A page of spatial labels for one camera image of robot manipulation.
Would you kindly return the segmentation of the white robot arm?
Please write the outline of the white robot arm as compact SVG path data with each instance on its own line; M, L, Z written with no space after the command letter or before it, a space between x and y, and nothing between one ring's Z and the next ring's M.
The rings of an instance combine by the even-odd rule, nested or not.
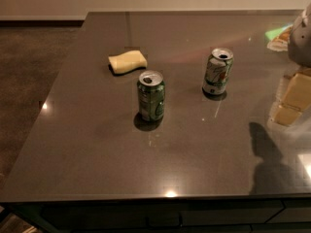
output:
M296 64L311 67L311 4L294 21L288 43L288 55Z

